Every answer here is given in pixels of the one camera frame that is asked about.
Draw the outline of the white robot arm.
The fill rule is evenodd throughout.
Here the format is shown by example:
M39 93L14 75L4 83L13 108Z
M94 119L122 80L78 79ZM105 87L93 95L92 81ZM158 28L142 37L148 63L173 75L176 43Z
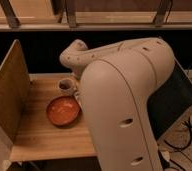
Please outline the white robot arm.
M73 41L60 55L80 80L79 98L103 171L163 171L148 98L175 66L171 47L142 38L90 49Z

